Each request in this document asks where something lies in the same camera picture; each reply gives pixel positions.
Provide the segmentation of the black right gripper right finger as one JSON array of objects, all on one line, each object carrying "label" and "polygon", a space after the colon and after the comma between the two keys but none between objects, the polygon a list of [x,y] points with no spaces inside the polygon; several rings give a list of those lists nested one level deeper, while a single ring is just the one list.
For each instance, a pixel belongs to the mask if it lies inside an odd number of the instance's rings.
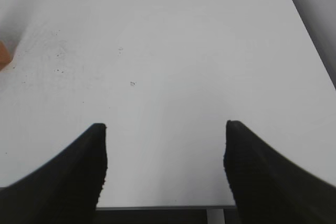
[{"label": "black right gripper right finger", "polygon": [[335,186],[240,121],[227,121],[223,160],[241,223],[335,223]]}]

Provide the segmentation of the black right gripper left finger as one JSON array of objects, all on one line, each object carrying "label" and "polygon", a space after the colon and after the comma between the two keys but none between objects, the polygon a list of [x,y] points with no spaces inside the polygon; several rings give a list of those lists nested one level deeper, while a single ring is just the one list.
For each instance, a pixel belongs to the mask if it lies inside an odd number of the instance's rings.
[{"label": "black right gripper left finger", "polygon": [[39,169],[1,190],[1,223],[92,223],[108,167],[95,123]]}]

